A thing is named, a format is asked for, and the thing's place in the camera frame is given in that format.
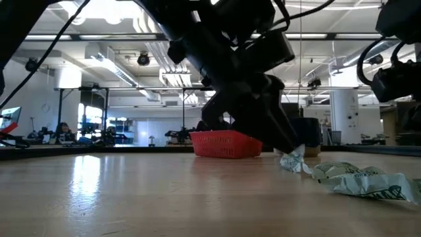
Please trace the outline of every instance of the green and white plastic wrapper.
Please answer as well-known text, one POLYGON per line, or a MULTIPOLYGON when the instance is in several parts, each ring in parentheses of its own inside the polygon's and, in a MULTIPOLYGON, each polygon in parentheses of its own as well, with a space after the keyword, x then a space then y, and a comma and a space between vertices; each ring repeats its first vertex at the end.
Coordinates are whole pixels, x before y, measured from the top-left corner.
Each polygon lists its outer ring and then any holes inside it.
POLYGON ((358 167, 340 161, 328 161, 313 169, 304 163, 301 147, 281 157, 281 166, 292 172, 306 172, 327 190, 371 199, 406 200, 421 204, 421 179, 411 180, 404 174, 386 174, 377 167, 358 167))

